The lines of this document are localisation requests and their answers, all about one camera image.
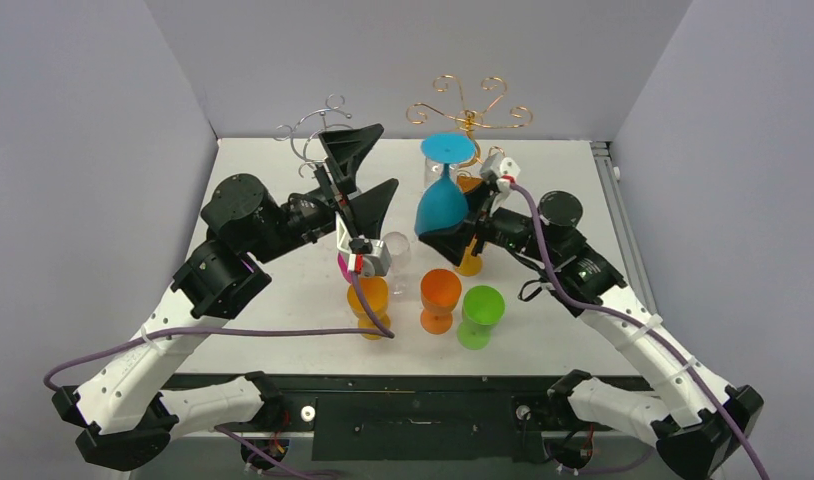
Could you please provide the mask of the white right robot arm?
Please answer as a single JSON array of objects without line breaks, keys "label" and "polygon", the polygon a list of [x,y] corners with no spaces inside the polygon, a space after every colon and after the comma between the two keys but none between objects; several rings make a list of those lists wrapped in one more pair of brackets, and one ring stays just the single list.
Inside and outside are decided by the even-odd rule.
[{"label": "white right robot arm", "polygon": [[749,442],[764,405],[751,386],[737,387],[708,369],[650,312],[622,274],[579,231],[581,202],[564,191],[528,198],[521,214],[497,206],[499,191],[426,192],[414,230],[454,264],[493,244],[535,271],[550,295],[600,334],[652,389],[627,391],[575,370],[548,392],[547,413],[561,427],[599,424],[649,446],[677,476],[707,479]]}]

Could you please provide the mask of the blue plastic wine glass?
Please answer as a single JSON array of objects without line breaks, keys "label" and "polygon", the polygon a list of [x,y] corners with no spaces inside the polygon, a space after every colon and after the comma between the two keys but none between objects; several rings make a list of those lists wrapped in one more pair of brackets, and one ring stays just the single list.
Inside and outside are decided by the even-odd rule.
[{"label": "blue plastic wine glass", "polygon": [[453,179],[451,170],[471,160],[475,146],[464,135],[438,133],[421,143],[421,152],[443,164],[442,175],[424,191],[416,211],[414,233],[443,229],[459,224],[468,213],[468,204],[462,190]]}]

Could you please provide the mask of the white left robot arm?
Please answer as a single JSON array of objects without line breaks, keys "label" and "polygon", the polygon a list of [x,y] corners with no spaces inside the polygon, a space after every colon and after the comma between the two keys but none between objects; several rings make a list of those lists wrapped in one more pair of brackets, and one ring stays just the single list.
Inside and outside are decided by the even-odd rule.
[{"label": "white left robot arm", "polygon": [[139,331],[103,351],[105,367],[79,386],[44,378],[61,419],[80,428],[86,462],[128,472],[185,435],[237,423],[268,430],[284,419],[282,393],[262,372],[189,390],[166,384],[204,340],[232,334],[229,322],[270,284],[265,263],[334,234],[353,285],[386,275],[391,255],[381,230],[398,181],[364,192],[356,182],[383,132],[379,124],[323,132],[316,189],[283,204],[253,175],[223,180],[201,211],[205,240]]}]

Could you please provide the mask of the clear patterned wine glass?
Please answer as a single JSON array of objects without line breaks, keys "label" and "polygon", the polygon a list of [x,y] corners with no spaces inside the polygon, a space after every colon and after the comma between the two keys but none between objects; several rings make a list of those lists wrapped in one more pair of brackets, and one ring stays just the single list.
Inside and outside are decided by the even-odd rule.
[{"label": "clear patterned wine glass", "polygon": [[443,170],[443,164],[433,160],[430,157],[424,158],[423,164],[423,189],[427,190],[430,188],[435,182],[437,182]]}]

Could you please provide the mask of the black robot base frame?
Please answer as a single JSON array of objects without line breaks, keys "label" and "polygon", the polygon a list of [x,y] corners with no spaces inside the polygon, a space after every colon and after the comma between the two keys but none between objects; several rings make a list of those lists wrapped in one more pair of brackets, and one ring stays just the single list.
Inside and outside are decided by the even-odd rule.
[{"label": "black robot base frame", "polygon": [[271,376],[280,393],[265,424],[227,429],[312,442],[314,461],[539,461],[543,445],[582,444],[587,430],[552,407],[557,376]]}]

